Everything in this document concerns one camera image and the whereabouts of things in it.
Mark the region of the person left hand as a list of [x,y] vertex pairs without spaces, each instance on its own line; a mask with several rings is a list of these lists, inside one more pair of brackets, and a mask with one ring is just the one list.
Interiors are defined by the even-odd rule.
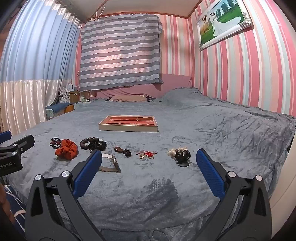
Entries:
[[6,198],[6,191],[4,189],[3,184],[0,184],[0,204],[2,209],[4,210],[6,216],[9,218],[12,224],[15,223],[15,217],[11,212],[11,206],[9,201]]

